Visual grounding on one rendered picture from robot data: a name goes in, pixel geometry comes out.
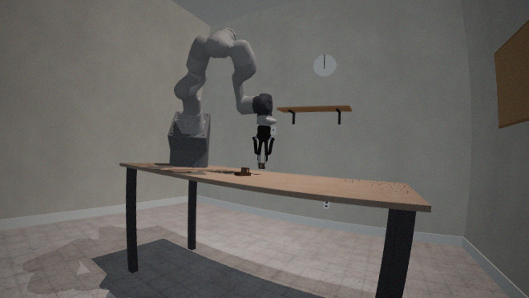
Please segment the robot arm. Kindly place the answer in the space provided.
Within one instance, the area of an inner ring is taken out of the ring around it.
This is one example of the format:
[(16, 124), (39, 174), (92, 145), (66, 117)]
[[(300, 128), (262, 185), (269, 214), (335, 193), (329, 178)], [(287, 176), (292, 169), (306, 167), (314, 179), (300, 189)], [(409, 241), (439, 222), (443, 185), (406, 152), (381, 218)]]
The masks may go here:
[(210, 37), (199, 35), (191, 46), (186, 64), (188, 73), (174, 87), (176, 97), (183, 101), (184, 110), (178, 114), (178, 121), (177, 118), (175, 119), (182, 134), (197, 135), (203, 131), (205, 121), (197, 91), (208, 79), (206, 69), (210, 57), (227, 58), (228, 56), (231, 57), (235, 69), (232, 83), (237, 110), (242, 115), (257, 114), (256, 124), (259, 126), (277, 123), (275, 119), (271, 119), (273, 111), (271, 95), (260, 94), (253, 97), (244, 95), (243, 81), (256, 73), (256, 58), (249, 43), (246, 40), (236, 40), (236, 33), (227, 27), (221, 28)]

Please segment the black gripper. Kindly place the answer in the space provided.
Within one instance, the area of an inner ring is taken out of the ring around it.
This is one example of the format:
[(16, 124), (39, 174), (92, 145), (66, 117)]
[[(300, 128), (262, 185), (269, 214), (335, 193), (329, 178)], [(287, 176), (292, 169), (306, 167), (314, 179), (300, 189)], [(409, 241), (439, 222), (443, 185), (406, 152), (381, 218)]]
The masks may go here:
[[(273, 141), (275, 138), (273, 138), (270, 135), (271, 127), (270, 126), (258, 126), (257, 128), (257, 135), (255, 137), (252, 137), (254, 142), (254, 153), (257, 154), (257, 166), (259, 167), (260, 163), (260, 155), (261, 155), (261, 148), (262, 143), (264, 142), (264, 167), (267, 167), (267, 161), (268, 161), (268, 155), (271, 155), (272, 148), (273, 148)], [(259, 139), (259, 146), (257, 151), (257, 138)], [(269, 152), (268, 152), (268, 140), (270, 141), (269, 144)]]

